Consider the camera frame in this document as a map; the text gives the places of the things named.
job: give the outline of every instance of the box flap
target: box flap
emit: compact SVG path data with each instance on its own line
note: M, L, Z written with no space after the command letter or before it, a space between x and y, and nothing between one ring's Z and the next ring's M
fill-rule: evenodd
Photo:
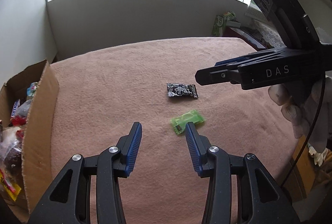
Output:
M6 84L0 90L0 119L3 126L10 123L10 115L12 113L15 97Z
M15 205L8 205L12 210L14 215L21 221L22 223L27 223L29 219L28 211L23 210L22 208Z
M38 82L42 76L46 60L26 67L24 71L10 78L6 83L11 92L15 93L16 100L24 98L27 95L27 88L33 82Z
M51 131L58 92L58 81L47 62L29 109L22 144L22 175L29 213L52 182Z

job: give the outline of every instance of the screw head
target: screw head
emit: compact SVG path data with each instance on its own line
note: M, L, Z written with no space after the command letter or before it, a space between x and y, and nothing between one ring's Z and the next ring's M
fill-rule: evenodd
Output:
M111 146L108 151L110 151L111 153L115 153L117 152L119 149L116 146Z
M219 151L219 148L213 145L213 146L210 146L210 147L209 147L209 150L210 150L211 152L215 153L215 152L218 152L218 151Z
M247 154L247 159L249 159L249 160L254 160L254 159L256 159L256 156L253 154L253 153L249 153L249 154Z
M76 154L76 155L73 155L73 157L71 158L73 161L78 161L82 158L82 156L80 154Z

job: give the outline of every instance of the cardboard box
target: cardboard box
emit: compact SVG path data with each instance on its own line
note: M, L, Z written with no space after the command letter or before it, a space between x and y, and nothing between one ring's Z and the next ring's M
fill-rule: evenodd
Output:
M31 103L22 143L22 191L14 202L5 191L1 195L20 220L26 220L52 182L51 131L59 83L47 61L27 67L0 90L0 119L10 122L14 102L26 96L31 83L38 87Z
M296 146L296 149L293 153L293 157L288 163L287 167L285 167L285 170L279 176L277 183L280 184L281 181L286 177L286 174L294 163L298 153L301 150L301 147L303 146L304 141L304 136L298 140L298 145ZM310 193L315 181L315 177L315 166L313 164L312 158L309 156L308 147L305 147L301 157L298 159L298 163L294 167L294 170L284 185L290 193L293 202L297 202L308 197L308 194Z

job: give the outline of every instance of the red snack package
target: red snack package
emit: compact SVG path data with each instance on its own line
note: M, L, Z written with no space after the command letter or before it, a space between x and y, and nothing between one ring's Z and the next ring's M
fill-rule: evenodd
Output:
M10 115L10 121L12 121L12 119L15 117L16 110L17 110L17 108L19 108L20 103L21 103L20 100L17 100L17 101L14 102L14 106L13 106L13 109L12 109L12 113L11 113L11 115Z
M24 136L24 130L18 130L18 131L16 131L16 137L17 137L17 139L22 140L23 136Z
M31 99L27 100L19 108L15 109L15 114L11 117L11 123L13 126L22 126L27 122L27 116L31 106L31 101Z

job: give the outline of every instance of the gloved hand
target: gloved hand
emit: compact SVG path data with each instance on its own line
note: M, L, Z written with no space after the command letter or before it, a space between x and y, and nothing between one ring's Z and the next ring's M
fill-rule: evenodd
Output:
M309 128L316 114L322 81L317 81L312 89L311 95L300 107L293 104L286 87L274 85L268 89L270 98L279 106L282 105L281 113L283 117L292 123L295 138L302 135L307 136ZM325 93L323 104L319 113L316 126L309 139L309 143L314 149L321 153L326 148L329 133L332 132L332 79L326 77Z

